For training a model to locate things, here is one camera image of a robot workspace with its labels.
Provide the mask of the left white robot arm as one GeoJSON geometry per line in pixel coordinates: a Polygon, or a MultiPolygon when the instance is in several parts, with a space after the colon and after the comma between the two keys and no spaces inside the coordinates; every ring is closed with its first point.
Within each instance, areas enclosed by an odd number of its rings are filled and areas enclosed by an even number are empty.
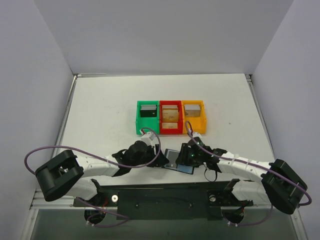
{"type": "Polygon", "coordinates": [[[95,177],[120,177],[134,168],[160,168],[168,163],[159,144],[138,140],[128,149],[103,159],[89,154],[76,156],[71,149],[64,150],[41,165],[35,176],[47,202],[65,195],[91,200],[99,192],[95,177]]]}

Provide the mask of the dark grey credit card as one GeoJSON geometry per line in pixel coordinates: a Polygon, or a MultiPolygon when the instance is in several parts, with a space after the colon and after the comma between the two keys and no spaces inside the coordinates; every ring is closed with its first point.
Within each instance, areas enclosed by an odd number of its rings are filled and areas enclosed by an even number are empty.
{"type": "Polygon", "coordinates": [[[176,160],[179,156],[180,152],[177,150],[172,150],[172,149],[166,149],[165,151],[165,156],[169,160],[168,165],[172,168],[176,167],[176,160]]]}

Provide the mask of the blue credit card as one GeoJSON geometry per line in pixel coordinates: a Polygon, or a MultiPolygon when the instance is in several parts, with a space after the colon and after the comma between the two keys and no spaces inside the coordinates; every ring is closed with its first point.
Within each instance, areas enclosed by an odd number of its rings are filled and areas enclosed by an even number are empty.
{"type": "Polygon", "coordinates": [[[184,174],[189,174],[189,175],[193,175],[194,174],[194,167],[193,166],[178,164],[177,167],[176,167],[176,170],[178,172],[181,172],[181,173],[184,173],[184,174]]]}

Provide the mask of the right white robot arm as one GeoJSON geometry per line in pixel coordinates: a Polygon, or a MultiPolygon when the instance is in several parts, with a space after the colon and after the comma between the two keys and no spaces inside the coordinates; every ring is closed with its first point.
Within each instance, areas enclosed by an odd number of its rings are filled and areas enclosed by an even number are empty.
{"type": "Polygon", "coordinates": [[[210,148],[200,137],[181,145],[178,165],[199,167],[217,173],[241,177],[231,188],[238,201],[267,203],[284,214],[291,215],[301,206],[308,187],[299,175],[281,159],[273,162],[240,157],[225,149],[210,148]]]}

